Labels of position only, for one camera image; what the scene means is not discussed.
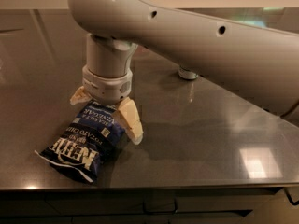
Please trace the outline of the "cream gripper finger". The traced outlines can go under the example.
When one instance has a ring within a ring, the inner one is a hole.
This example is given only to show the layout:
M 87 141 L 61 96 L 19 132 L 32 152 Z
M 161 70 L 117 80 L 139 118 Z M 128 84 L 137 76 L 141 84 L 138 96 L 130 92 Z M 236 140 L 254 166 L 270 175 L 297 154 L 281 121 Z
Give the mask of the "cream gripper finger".
M 125 130 L 129 139 L 139 145 L 143 139 L 143 127 L 135 105 L 135 101 L 129 97 L 122 100 L 117 106 L 112 117 Z
M 85 90 L 83 86 L 79 87 L 70 98 L 71 105 L 77 105 L 81 103 L 90 102 L 92 99 L 91 95 Z

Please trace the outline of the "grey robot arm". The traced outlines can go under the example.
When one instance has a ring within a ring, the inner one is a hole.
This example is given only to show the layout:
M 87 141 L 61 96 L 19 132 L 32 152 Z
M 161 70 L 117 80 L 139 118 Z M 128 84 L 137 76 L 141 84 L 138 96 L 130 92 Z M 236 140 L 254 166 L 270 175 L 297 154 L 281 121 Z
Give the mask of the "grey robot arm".
M 114 117 L 135 144 L 143 129 L 128 94 L 130 60 L 138 46 L 289 123 L 298 122 L 299 35 L 149 0 L 68 0 L 68 7 L 88 33 L 82 91 L 117 105 Z

